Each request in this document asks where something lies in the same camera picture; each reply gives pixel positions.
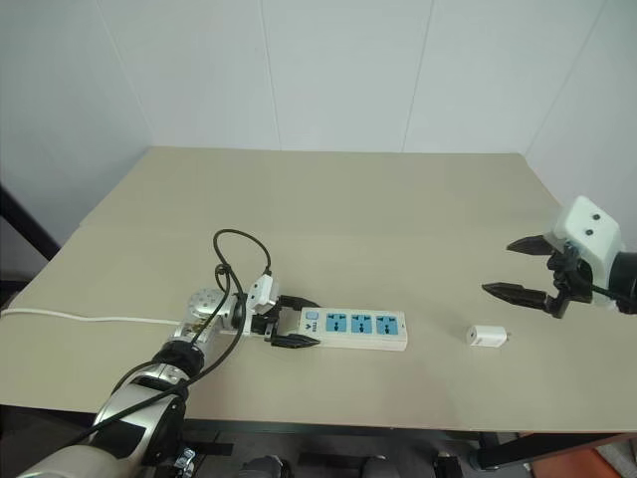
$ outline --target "power strip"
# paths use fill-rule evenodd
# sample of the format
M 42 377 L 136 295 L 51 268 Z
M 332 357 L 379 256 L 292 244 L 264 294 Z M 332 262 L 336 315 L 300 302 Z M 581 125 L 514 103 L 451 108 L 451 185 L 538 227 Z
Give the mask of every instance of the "power strip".
M 375 351 L 404 351 L 407 347 L 402 312 L 305 307 L 299 334 L 319 339 L 319 347 Z

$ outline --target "white power adapter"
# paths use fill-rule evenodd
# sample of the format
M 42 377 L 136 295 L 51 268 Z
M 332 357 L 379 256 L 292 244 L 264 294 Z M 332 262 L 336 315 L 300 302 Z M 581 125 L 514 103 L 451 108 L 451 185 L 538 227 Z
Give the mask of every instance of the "white power adapter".
M 470 326 L 467 329 L 467 344 L 477 347 L 500 347 L 509 339 L 509 334 L 500 326 Z

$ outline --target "metal frame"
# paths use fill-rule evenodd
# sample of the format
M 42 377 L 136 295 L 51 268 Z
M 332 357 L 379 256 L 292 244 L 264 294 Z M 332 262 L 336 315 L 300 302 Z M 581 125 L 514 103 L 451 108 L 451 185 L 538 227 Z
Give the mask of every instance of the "metal frame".
M 90 426 L 95 420 L 94 413 L 46 410 L 39 408 L 13 407 L 24 412 L 43 414 L 56 420 L 77 426 Z M 474 441 L 479 447 L 467 457 L 477 470 L 496 470 L 503 466 L 528 463 L 541 458 L 566 453 L 578 449 L 592 448 L 613 441 L 637 437 L 635 433 L 533 433 L 515 440 L 498 443 L 493 432 L 473 432 L 454 430 L 427 430 L 418 428 L 383 428 L 372 426 L 313 425 L 305 423 L 281 423 L 260 421 L 201 420 L 186 419 L 184 440 L 206 449 L 206 444 L 215 443 L 219 432 L 243 433 L 293 433 L 352 436 L 391 436 L 422 440 Z M 227 454 L 230 445 L 210 448 L 209 454 Z
M 502 466 L 528 463 L 635 436 L 637 433 L 533 433 L 507 443 L 474 450 L 469 455 L 469 463 L 477 470 L 497 470 Z
M 0 306 L 3 306 L 11 296 L 20 292 L 29 285 L 29 281 L 2 281 L 0 280 Z
M 60 251 L 58 243 L 20 205 L 4 186 L 0 188 L 0 215 L 49 261 Z

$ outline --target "floor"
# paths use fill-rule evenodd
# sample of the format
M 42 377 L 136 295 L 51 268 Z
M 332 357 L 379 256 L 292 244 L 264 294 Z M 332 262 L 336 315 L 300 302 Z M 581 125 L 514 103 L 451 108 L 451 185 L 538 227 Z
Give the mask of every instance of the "floor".
M 34 415 L 4 407 L 0 441 L 0 476 L 14 477 L 55 451 L 80 430 L 57 418 Z M 201 463 L 200 478 L 231 477 L 252 458 L 276 454 L 288 460 L 297 478 L 355 478 L 356 468 L 300 465 L 302 453 L 344 455 L 349 466 L 356 466 L 372 455 L 384 455 L 398 467 L 401 478 L 434 477 L 432 459 L 438 451 L 466 456 L 470 450 L 462 442 L 424 442 L 403 438 L 361 436 L 294 435 L 283 433 L 220 433 L 218 443 L 233 443 L 231 456 L 207 456 Z M 530 478 L 523 466 L 481 473 L 462 462 L 465 477 Z

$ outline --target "beige table surface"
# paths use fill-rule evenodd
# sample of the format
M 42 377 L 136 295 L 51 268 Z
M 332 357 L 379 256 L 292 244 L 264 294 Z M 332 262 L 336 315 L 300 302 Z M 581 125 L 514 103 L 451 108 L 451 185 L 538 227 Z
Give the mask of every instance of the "beige table surface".
M 244 339 L 193 387 L 193 418 L 465 430 L 637 429 L 637 320 L 573 304 L 563 320 L 484 293 L 551 288 L 543 258 L 506 245 L 557 205 L 519 155 L 152 149 L 14 301 L 181 320 L 212 286 L 215 230 L 270 248 L 283 293 L 326 307 L 402 310 L 404 353 L 271 348 Z M 222 247 L 244 285 L 263 258 Z M 471 324 L 512 333 L 471 348 Z M 0 402 L 96 411 L 170 326 L 0 321 Z

